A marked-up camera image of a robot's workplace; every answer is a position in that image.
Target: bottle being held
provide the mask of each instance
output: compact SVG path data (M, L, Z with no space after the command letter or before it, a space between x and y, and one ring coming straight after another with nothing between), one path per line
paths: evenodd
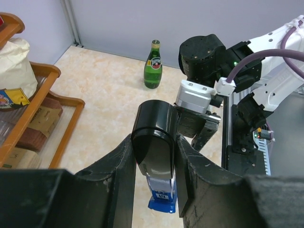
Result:
M160 46L160 41L156 39L152 41L151 52L148 56L143 70L144 84L150 89L157 88L162 78Z

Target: red object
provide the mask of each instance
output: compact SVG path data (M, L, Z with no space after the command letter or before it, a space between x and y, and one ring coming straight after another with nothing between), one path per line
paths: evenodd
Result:
M2 17L0 16L0 26L4 24L4 20L2 19Z

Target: gray wall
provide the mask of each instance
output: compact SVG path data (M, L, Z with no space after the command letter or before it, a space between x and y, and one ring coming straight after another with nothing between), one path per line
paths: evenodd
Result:
M272 31L304 13L304 0L71 0L82 44L146 59L161 41L164 64L178 66L180 44L215 33L226 47Z
M15 14L25 24L15 37L29 42L31 61L53 64L72 44L60 0L0 0L0 11Z

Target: plastic bag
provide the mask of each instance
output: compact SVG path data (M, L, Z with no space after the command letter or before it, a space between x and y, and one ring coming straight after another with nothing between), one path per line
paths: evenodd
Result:
M0 49L0 110L29 104L37 80L27 58L29 43L12 38Z

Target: black cylinder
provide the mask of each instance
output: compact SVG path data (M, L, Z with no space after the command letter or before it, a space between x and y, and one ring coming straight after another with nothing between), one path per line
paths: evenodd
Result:
M143 175L173 177L177 121L177 110L165 101L150 100L138 107L131 140Z

